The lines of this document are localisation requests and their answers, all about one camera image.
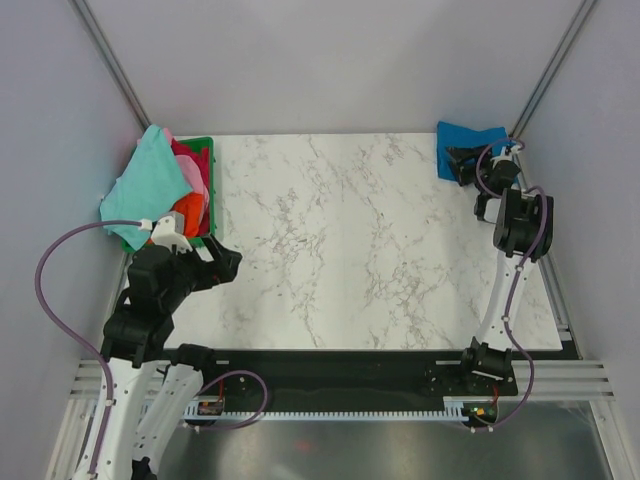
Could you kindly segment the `blue t shirt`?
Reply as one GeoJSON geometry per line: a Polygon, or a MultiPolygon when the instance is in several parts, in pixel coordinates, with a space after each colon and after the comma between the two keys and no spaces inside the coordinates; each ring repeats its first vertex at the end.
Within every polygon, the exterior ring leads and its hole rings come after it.
{"type": "MultiPolygon", "coordinates": [[[[486,147],[507,137],[504,127],[494,127],[487,130],[473,130],[464,126],[439,121],[436,126],[436,166],[440,179],[455,181],[453,172],[449,167],[448,147],[473,148],[486,147]]],[[[497,155],[503,144],[495,144],[492,153],[497,155]]]]}

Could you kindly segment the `green plastic bin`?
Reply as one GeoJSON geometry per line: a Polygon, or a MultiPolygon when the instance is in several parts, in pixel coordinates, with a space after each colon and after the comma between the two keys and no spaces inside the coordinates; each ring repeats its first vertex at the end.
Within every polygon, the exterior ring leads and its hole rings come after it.
{"type": "MultiPolygon", "coordinates": [[[[208,233],[213,233],[215,231],[215,220],[214,220],[214,196],[215,196],[215,189],[214,189],[214,142],[213,142],[213,139],[210,138],[210,137],[196,137],[196,138],[187,139],[187,140],[178,140],[178,139],[176,139],[174,137],[174,139],[179,141],[179,142],[186,143],[187,145],[191,146],[196,151],[200,151],[204,147],[208,147],[209,148],[211,203],[210,203],[210,231],[208,233]]],[[[195,237],[195,238],[188,238],[188,239],[190,239],[190,240],[192,240],[194,242],[197,242],[204,235],[199,236],[199,237],[195,237]]]]}

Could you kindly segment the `teal t shirt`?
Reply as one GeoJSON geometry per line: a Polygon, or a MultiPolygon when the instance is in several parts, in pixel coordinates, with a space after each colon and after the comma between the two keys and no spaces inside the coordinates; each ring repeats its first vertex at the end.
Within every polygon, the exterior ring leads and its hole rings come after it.
{"type": "Polygon", "coordinates": [[[158,220],[192,192],[164,130],[151,125],[139,139],[124,172],[102,200],[103,221],[158,220]]]}

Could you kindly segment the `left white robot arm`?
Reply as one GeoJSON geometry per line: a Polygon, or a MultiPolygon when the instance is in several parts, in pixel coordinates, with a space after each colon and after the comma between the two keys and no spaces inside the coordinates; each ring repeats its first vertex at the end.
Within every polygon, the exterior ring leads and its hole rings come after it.
{"type": "Polygon", "coordinates": [[[214,236],[209,260],[195,250],[149,245],[132,257],[128,286],[106,322],[101,391],[77,479],[154,479],[184,410],[219,382],[211,349],[165,342],[173,315],[192,293],[232,282],[242,255],[214,236]]]}

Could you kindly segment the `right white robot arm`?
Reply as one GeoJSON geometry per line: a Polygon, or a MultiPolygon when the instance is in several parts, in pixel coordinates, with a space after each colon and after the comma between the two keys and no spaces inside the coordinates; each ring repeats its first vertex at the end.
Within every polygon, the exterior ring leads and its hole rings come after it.
{"type": "Polygon", "coordinates": [[[514,337],[519,306],[534,267],[553,240],[554,199],[540,186],[518,184],[514,157],[523,144],[506,138],[479,147],[448,147],[448,164],[461,186],[474,185],[474,215],[494,226],[496,275],[489,303],[452,379],[471,394],[515,394],[513,352],[526,351],[514,337]]]}

